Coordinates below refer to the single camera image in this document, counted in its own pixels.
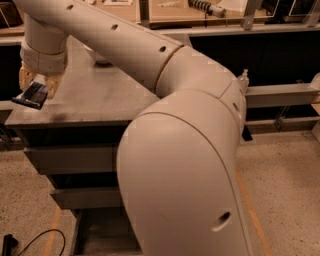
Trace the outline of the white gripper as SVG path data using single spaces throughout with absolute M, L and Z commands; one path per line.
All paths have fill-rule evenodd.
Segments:
M 21 43 L 22 59 L 19 70 L 19 86 L 26 91 L 37 73 L 51 75 L 45 78 L 48 99 L 53 99 L 63 78 L 63 71 L 68 62 L 67 51 L 59 54 L 46 54 L 32 49 L 25 41 Z

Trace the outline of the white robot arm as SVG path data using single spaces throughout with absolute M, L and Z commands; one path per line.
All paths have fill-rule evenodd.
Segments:
M 73 36 L 158 96 L 118 147 L 123 203 L 144 256 L 253 256 L 235 174 L 243 88 L 195 49 L 82 0 L 13 0 L 21 57 L 51 75 Z

